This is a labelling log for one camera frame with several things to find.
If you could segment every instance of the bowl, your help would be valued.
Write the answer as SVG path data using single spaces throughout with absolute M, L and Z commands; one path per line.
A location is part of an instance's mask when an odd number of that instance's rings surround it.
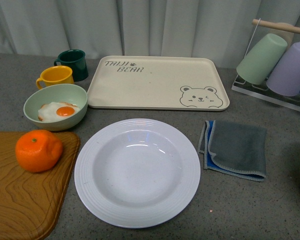
M 78 112 L 58 121 L 43 122 L 38 119 L 38 110 L 44 104 L 66 102 L 80 108 Z M 86 90 L 75 84 L 56 84 L 47 86 L 32 94 L 24 103 L 24 115 L 37 127 L 48 131 L 62 131 L 78 124 L 85 116 L 88 108 Z

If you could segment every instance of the dark green mug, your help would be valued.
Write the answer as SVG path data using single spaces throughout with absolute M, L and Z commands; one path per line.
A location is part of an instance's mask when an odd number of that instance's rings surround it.
M 86 64 L 86 53 L 82 50 L 71 49 L 59 54 L 54 61 L 57 66 L 59 62 L 63 66 L 68 66 L 72 69 L 72 76 L 75 82 L 79 82 L 88 77 L 88 69 Z

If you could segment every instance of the white plate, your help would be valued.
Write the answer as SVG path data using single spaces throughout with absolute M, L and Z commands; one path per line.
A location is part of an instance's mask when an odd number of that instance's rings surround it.
M 146 228 L 179 214 L 200 181 L 198 154 L 176 128 L 151 119 L 113 123 L 93 135 L 74 169 L 78 195 L 99 219 Z

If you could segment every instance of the cup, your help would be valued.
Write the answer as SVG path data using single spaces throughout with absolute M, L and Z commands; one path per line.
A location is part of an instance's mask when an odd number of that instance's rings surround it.
M 79 49 L 71 49 L 59 54 L 54 61 L 57 66 L 59 62 L 63 66 L 68 66 L 72 69 L 72 76 L 75 82 L 79 82 L 88 77 L 88 69 L 86 64 L 86 53 Z
M 266 85 L 273 92 L 286 97 L 300 92 L 300 42 L 292 44 L 273 69 Z
M 68 66 L 52 66 L 44 70 L 40 77 L 36 80 L 38 89 L 42 89 L 41 83 L 43 82 L 46 87 L 55 84 L 74 84 L 72 77 L 72 69 Z
M 251 84 L 262 84 L 284 54 L 287 46 L 287 42 L 282 37 L 268 33 L 240 62 L 236 68 L 237 73 Z
M 286 25 L 286 26 L 293 26 L 292 24 L 285 23 L 285 22 L 278 22 L 278 24 Z M 282 37 L 288 44 L 286 50 L 288 50 L 291 47 L 292 41 L 293 41 L 294 35 L 295 35 L 293 32 L 270 28 L 269 33 Z

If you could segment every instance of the countertop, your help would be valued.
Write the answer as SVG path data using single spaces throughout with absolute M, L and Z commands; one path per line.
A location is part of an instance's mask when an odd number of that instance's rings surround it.
M 37 129 L 24 116 L 23 105 L 36 92 L 36 79 L 53 66 L 54 57 L 0 53 L 0 131 Z M 75 84 L 89 88 L 97 59 L 87 59 L 89 77 Z M 206 120 L 227 120 L 267 129 L 266 179 L 256 182 L 203 169 L 190 204 L 171 220 L 144 229 L 110 225 L 81 202 L 74 174 L 56 227 L 47 240 L 60 239 L 248 239 L 300 240 L 300 112 L 231 90 L 235 69 L 217 68 L 229 107 L 220 112 L 95 109 L 69 129 L 81 147 L 109 124 L 134 118 L 167 123 L 180 130 L 196 148 Z

